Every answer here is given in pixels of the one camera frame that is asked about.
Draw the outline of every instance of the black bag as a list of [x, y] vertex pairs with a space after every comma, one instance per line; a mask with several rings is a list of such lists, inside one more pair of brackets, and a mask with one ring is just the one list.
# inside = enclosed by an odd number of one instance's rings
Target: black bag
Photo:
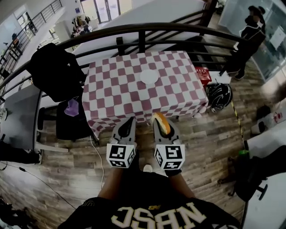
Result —
[[206, 86], [206, 95], [212, 112], [226, 107], [232, 100], [232, 90], [228, 84], [215, 84]]
[[37, 50], [28, 65], [33, 84], [54, 102], [72, 99], [82, 94], [80, 81], [86, 76], [72, 53], [50, 43]]

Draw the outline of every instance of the handrail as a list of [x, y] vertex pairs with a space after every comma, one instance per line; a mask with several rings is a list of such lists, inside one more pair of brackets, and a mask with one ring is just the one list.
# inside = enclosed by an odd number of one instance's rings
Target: handrail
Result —
[[[185, 25], [185, 24], [177, 24], [177, 23], [143, 23], [143, 24], [130, 24], [130, 25], [120, 25], [115, 27], [110, 27], [106, 29], [97, 30], [88, 34], [83, 34], [79, 37], [72, 38], [70, 40], [67, 40], [63, 43], [60, 43], [57, 45], [58, 47], [62, 49], [67, 49], [72, 46], [88, 42], [91, 40], [104, 38], [108, 36], [114, 36], [118, 34], [126, 34], [126, 33], [134, 33], [134, 32], [146, 32], [146, 31], [184, 31], [184, 32], [195, 32], [195, 33], [204, 33], [209, 34], [221, 38], [230, 39], [233, 41], [245, 43], [245, 44], [251, 44], [250, 41], [245, 40], [241, 37], [228, 34], [225, 32], [219, 32], [217, 30], [206, 28], [199, 25]], [[109, 47], [102, 47], [93, 51], [85, 52], [84, 54], [78, 54], [76, 58], [86, 56], [92, 53], [101, 52], [101, 51], [107, 51], [111, 49], [116, 49], [118, 47], [130, 47], [130, 46], [137, 46], [139, 45], [139, 42], [132, 42], [132, 43], [126, 43], [121, 45], [112, 45]], [[194, 43], [193, 41], [144, 41], [145, 44], [152, 44], [152, 43]], [[19, 67], [16, 71], [14, 71], [11, 75], [9, 75], [1, 84], [0, 89], [3, 88], [7, 83], [9, 83], [12, 79], [14, 79], [17, 75], [22, 73], [24, 70], [28, 68], [29, 61], [26, 62], [24, 65]]]
[[[34, 17], [30, 20], [30, 22], [29, 22], [28, 24], [26, 24], [25, 27], [24, 27], [19, 33], [17, 33], [16, 38], [19, 39], [19, 41], [20, 41], [21, 37], [22, 37], [24, 34], [27, 36], [27, 38], [29, 38], [29, 36], [26, 34], [27, 28], [28, 28], [31, 24], [34, 24], [34, 26], [36, 26], [36, 25], [35, 25], [36, 22], [34, 22], [33, 20], [34, 20], [35, 18], [37, 18], [38, 16], [42, 16], [43, 20], [46, 22], [44, 16], [42, 15], [42, 12], [43, 12], [44, 10], [46, 10], [48, 7], [50, 7], [52, 4], [54, 4], [55, 2], [59, 2], [59, 4], [62, 6], [62, 3], [60, 2], [60, 0], [55, 0], [55, 1], [53, 1], [51, 4], [49, 4], [48, 6], [46, 6], [40, 13], [38, 13], [36, 16], [34, 16]], [[11, 49], [11, 47], [12, 47], [13, 45], [14, 45], [14, 44], [13, 44], [13, 41], [12, 41], [12, 42], [9, 44], [9, 46], [7, 47], [7, 49], [5, 50], [5, 52], [3, 53], [2, 57], [0, 58], [0, 63], [1, 63], [2, 60], [4, 60], [5, 55], [7, 54], [8, 51], [10, 51], [10, 49]]]
[[[191, 14], [188, 14], [188, 15], [185, 15], [185, 16], [183, 16], [183, 17], [180, 17], [180, 18], [178, 18], [178, 19], [176, 19], [176, 20], [174, 20], [174, 21], [171, 21], [170, 23], [178, 23], [179, 21], [183, 21], [183, 20], [185, 20], [185, 19], [187, 19], [187, 18], [194, 17], [194, 16], [196, 16], [196, 15], [198, 15], [198, 14], [207, 13], [207, 12], [209, 12], [208, 9], [200, 10], [200, 11], [197, 11], [197, 12], [194, 12], [194, 13], [191, 13]], [[147, 37], [149, 37], [150, 35], [152, 35], [152, 34], [154, 34], [154, 33], [156, 33], [156, 32], [157, 32], [157, 31], [149, 32], [149, 33], [147, 33], [147, 34], [145, 35], [145, 37], [147, 38]], [[158, 34], [157, 36], [158, 36], [158, 37], [161, 37], [161, 36], [163, 36], [163, 35], [165, 35], [165, 34], [167, 34], [167, 33], [166, 33], [166, 32], [162, 32], [162, 33]], [[131, 53], [131, 52], [133, 52], [133, 51], [135, 51], [135, 50], [137, 50], [137, 49], [138, 49], [138, 48], [134, 48], [134, 49], [130, 50], [130, 51], [128, 52], [128, 54]]]

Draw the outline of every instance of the shoe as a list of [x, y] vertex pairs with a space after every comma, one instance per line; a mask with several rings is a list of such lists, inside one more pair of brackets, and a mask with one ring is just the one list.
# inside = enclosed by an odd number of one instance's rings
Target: shoe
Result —
[[238, 74], [237, 76], [235, 76], [235, 79], [237, 80], [237, 81], [239, 81], [239, 80], [241, 80], [241, 79], [243, 79], [244, 78], [244, 73], [243, 74]]
[[152, 166], [151, 165], [145, 165], [144, 169], [143, 169], [143, 172], [152, 173], [153, 172]]
[[42, 164], [42, 159], [43, 159], [43, 153], [42, 153], [42, 150], [38, 150], [38, 155], [39, 155], [39, 162], [38, 164], [41, 165]]

